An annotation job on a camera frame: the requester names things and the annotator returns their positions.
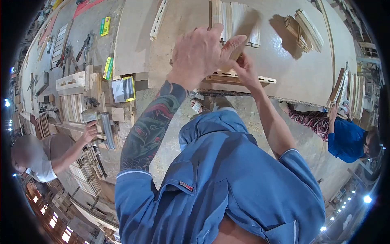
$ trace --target cardboard box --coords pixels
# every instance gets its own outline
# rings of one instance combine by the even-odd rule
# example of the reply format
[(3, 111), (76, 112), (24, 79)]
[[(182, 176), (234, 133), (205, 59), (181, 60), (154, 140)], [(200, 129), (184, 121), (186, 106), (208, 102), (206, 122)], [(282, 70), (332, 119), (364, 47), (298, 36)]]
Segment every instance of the cardboard box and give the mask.
[(107, 58), (106, 67), (104, 68), (104, 73), (103, 73), (103, 79), (111, 80), (113, 61), (114, 61), (113, 58), (111, 57)]

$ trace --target tattoo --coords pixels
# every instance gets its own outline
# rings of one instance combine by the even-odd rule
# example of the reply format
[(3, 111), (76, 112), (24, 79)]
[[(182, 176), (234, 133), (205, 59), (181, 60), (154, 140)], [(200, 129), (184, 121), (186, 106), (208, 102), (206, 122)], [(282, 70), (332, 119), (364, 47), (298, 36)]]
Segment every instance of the tattoo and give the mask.
[(181, 85), (165, 81), (145, 111), (131, 128), (121, 153), (121, 171), (143, 169), (149, 165), (160, 148), (168, 125), (188, 96)]

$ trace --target blue t-shirt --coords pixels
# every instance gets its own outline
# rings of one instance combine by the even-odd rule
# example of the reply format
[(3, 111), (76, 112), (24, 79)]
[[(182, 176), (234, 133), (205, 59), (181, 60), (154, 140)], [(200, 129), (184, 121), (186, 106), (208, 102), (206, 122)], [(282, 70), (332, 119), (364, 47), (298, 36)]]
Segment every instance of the blue t-shirt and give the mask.
[(318, 235), (324, 201), (296, 149), (275, 160), (232, 111), (197, 117), (179, 141), (183, 150), (159, 191), (147, 171), (118, 174), (122, 243), (211, 243), (224, 214), (270, 244), (307, 244)]
[(346, 163), (353, 163), (364, 156), (365, 130), (340, 117), (335, 120), (335, 133), (328, 134), (328, 151)]

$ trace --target sandal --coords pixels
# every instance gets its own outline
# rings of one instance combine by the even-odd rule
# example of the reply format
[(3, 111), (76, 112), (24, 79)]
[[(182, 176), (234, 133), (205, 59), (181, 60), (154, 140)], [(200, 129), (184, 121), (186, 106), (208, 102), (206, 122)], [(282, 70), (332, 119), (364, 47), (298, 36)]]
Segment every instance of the sandal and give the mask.
[(199, 110), (202, 108), (202, 112), (207, 110), (207, 108), (202, 104), (202, 100), (198, 98), (191, 99), (191, 103), (194, 102), (194, 105), (191, 106), (192, 110), (194, 110), (197, 114), (199, 114)]

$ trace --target shirt pocket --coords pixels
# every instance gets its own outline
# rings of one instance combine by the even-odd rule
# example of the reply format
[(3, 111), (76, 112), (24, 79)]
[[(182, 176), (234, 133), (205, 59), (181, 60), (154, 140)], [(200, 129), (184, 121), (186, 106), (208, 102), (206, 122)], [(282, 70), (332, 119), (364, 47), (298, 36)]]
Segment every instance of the shirt pocket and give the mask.
[(181, 190), (188, 195), (196, 195), (198, 165), (198, 162), (189, 160), (173, 162), (165, 174), (154, 201), (159, 201), (164, 191)]
[(269, 244), (298, 244), (298, 220), (264, 232)]

